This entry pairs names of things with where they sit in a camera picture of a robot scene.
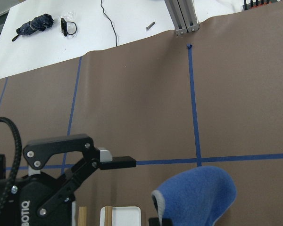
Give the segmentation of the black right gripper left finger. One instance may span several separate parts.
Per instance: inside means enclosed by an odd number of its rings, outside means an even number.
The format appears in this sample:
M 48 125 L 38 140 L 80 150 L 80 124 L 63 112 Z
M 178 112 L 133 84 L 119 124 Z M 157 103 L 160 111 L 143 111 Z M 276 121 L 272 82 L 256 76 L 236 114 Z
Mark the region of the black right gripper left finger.
M 41 170 L 51 156 L 69 152 L 81 152 L 83 158 L 58 178 L 58 189 L 38 205 L 37 214 L 41 218 L 55 211 L 97 169 L 136 166 L 136 160 L 130 156 L 113 157 L 110 151 L 96 148 L 93 139 L 86 134 L 33 140 L 25 146 L 23 155 L 32 169 Z

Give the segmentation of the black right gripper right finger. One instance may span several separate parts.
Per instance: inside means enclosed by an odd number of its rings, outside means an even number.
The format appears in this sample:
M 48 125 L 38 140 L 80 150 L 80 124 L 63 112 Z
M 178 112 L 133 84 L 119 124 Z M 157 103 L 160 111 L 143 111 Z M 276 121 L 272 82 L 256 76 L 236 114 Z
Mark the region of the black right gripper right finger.
M 149 218 L 148 226 L 173 226 L 173 222 L 169 218 L 163 218 L 160 222 L 159 218 Z

